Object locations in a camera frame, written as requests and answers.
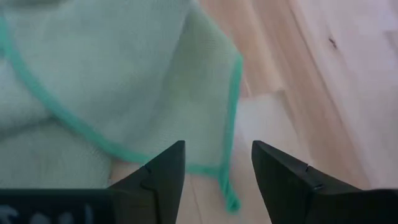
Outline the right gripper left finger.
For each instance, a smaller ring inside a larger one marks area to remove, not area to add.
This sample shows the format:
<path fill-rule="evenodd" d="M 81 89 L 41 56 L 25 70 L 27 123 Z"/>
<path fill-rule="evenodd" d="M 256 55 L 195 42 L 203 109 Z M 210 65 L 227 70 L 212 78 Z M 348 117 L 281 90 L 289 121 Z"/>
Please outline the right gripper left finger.
<path fill-rule="evenodd" d="M 2 189 L 1 223 L 175 223 L 184 179 L 177 141 L 107 189 Z"/>

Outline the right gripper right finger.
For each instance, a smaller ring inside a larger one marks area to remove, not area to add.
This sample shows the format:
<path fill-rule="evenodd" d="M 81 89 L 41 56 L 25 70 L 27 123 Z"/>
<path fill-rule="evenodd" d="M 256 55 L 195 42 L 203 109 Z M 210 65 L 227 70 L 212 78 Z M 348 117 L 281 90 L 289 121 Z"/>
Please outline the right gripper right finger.
<path fill-rule="evenodd" d="M 397 190 L 361 190 L 262 141 L 252 164 L 272 223 L 397 223 Z"/>

